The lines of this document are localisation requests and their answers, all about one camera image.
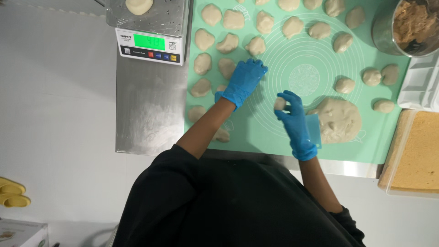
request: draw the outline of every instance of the dough on scale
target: dough on scale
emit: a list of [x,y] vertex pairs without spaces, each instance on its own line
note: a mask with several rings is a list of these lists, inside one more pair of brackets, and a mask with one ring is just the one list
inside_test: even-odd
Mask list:
[[187,117],[189,121],[195,123],[197,122],[204,114],[206,114],[206,108],[203,106],[194,106],[187,112]]
[[327,15],[337,17],[346,10],[345,0],[328,0],[325,3],[325,10]]
[[236,50],[238,45],[239,45],[238,35],[233,35],[228,33],[223,41],[216,44],[216,49],[219,50],[222,54],[229,54],[232,51]]
[[256,0],[255,4],[256,5],[264,5],[266,3],[270,2],[270,0]]
[[227,85],[224,84],[220,84],[217,88],[216,88],[216,92],[224,92],[227,88]]
[[195,32],[195,45],[197,45],[201,51],[207,51],[214,43],[215,37],[205,29],[201,28]]
[[287,101],[282,97],[277,97],[274,102],[274,110],[275,111],[283,111],[287,106]]
[[353,140],[361,130],[361,115],[357,106],[346,100],[325,98],[307,115],[318,114],[323,144]]
[[204,22],[206,22],[208,25],[215,26],[221,21],[223,14],[217,6],[208,4],[201,11],[201,18],[203,18]]
[[232,78],[233,72],[236,69],[235,62],[230,58],[222,58],[218,61],[218,68],[226,80]]
[[274,25],[274,17],[265,13],[264,11],[261,11],[258,13],[258,16],[256,17],[256,29],[261,34],[269,34],[271,33],[271,29]]
[[391,100],[383,99],[374,104],[374,111],[381,113],[391,113],[395,108],[395,103]]
[[230,142],[230,134],[225,129],[219,128],[215,135],[212,138],[212,142],[214,141],[220,141],[220,142]]
[[323,0],[303,0],[303,5],[309,10],[315,10],[322,5]]
[[331,26],[324,22],[317,22],[308,29],[308,34],[317,40],[328,38],[331,35]]
[[335,84],[335,90],[341,94],[349,94],[355,88],[355,81],[349,78],[341,78]]
[[212,69],[212,58],[207,53],[201,53],[194,60],[194,71],[198,75],[205,75],[209,70]]
[[223,26],[226,29],[243,29],[245,25],[244,15],[240,11],[226,10],[223,18]]
[[125,5],[128,10],[135,15],[145,14],[154,3],[153,0],[126,0]]
[[364,12],[363,7],[356,6],[346,15],[346,25],[350,29],[354,29],[359,27],[366,20],[366,13]]
[[392,86],[398,81],[399,76],[399,67],[396,64],[390,64],[387,65],[382,71],[381,71],[383,79],[383,83],[386,86]]
[[191,88],[191,95],[195,98],[204,97],[206,96],[210,89],[212,87],[212,84],[210,81],[206,78],[201,78],[195,85]]
[[281,9],[291,12],[299,7],[300,0],[279,0],[277,4]]
[[254,37],[245,49],[250,52],[253,57],[261,55],[265,52],[265,41],[260,37]]
[[334,51],[336,53],[345,52],[354,42],[354,37],[348,33],[341,34],[334,42]]
[[375,87],[381,82],[381,73],[377,69],[368,69],[364,71],[363,82],[367,86]]
[[298,17],[291,17],[282,26],[282,32],[287,39],[291,39],[294,35],[299,34],[303,29],[303,21]]

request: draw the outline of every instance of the blue nitrile glove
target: blue nitrile glove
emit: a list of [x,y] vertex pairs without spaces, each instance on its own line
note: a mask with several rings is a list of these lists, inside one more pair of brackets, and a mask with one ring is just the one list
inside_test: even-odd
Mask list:
[[250,58],[246,63],[240,61],[230,78],[229,85],[224,92],[215,93],[215,103],[224,97],[236,105],[234,111],[242,106],[244,101],[256,89],[261,78],[267,73],[268,67],[261,60],[256,62]]
[[278,93],[277,96],[291,103],[291,105],[285,107],[285,111],[289,111],[289,114],[277,110],[274,111],[274,114],[276,114],[278,120],[284,122],[285,129],[291,139],[290,145],[293,148],[293,156],[301,161],[314,158],[317,156],[317,147],[309,139],[302,99],[288,90]]

